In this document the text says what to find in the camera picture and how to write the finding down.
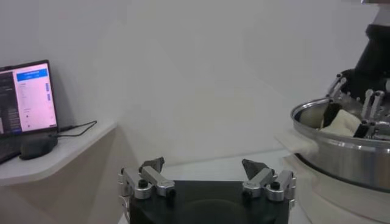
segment black base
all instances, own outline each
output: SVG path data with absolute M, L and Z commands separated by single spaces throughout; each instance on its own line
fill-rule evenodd
M 239 181 L 175 181 L 175 188 L 172 200 L 155 192 L 147 200 L 131 198 L 131 223 L 288 224 L 288 201 L 246 201 Z

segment black computer mouse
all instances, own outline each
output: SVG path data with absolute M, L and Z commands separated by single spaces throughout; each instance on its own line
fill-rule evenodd
M 28 160 L 41 157 L 51 152 L 57 144 L 58 139 L 49 136 L 29 139 L 28 141 L 23 142 L 19 158 Z

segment metal clamp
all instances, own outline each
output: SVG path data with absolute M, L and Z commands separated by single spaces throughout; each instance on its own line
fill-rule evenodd
M 122 205 L 124 216 L 130 223 L 130 198 L 145 200 L 152 195 L 152 185 L 143 180 L 133 169 L 122 169 L 118 174 L 119 202 Z
M 370 120 L 374 120 L 377 113 L 380 111 L 380 105 L 382 104 L 383 97 L 385 96 L 385 92 L 376 91 L 374 95 L 374 102 L 372 103 L 371 111 L 370 111 Z
M 250 198 L 260 197 L 262 188 L 271 183 L 273 180 L 273 171 L 271 169 L 264 168 L 251 180 L 243 182 L 243 193 Z
M 291 171 L 283 170 L 274 182 L 266 186 L 266 195 L 270 201 L 290 200 L 290 205 L 294 206 L 296 177 Z
M 372 89 L 368 89 L 366 91 L 366 98 L 364 99 L 363 103 L 363 109 L 361 110 L 361 118 L 367 119 L 368 118 L 368 112 L 371 106 L 372 101 L 372 95 L 374 94 L 374 91 Z
M 341 74 L 338 74 L 336 80 L 329 87 L 328 96 L 334 98 L 346 83 L 347 78 L 343 77 Z
M 141 177 L 156 187 L 158 195 L 167 198 L 176 195 L 175 182 L 167 180 L 151 166 L 142 167 Z

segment cable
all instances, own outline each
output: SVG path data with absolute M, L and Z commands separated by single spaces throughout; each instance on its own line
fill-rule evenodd
M 90 128 L 92 128 L 97 123 L 98 123 L 97 121 L 91 121 L 91 122 L 88 122 L 88 123 L 85 123 L 85 124 L 72 125 L 72 126 L 63 127 L 63 128 L 60 128 L 59 133 L 89 125 L 84 131 L 82 131 L 81 133 L 76 134 L 76 135 L 54 135 L 52 137 L 56 137 L 56 138 L 61 138 L 61 137 L 79 137 L 79 136 L 82 136 L 85 132 L 87 132 Z

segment white cloth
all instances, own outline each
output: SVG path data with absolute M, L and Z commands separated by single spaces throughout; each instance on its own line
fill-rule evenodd
M 360 120 L 354 115 L 346 112 L 345 110 L 339 110 L 331 124 L 328 127 L 321 129 L 321 131 L 335 135 L 352 137 L 354 136 L 360 123 Z

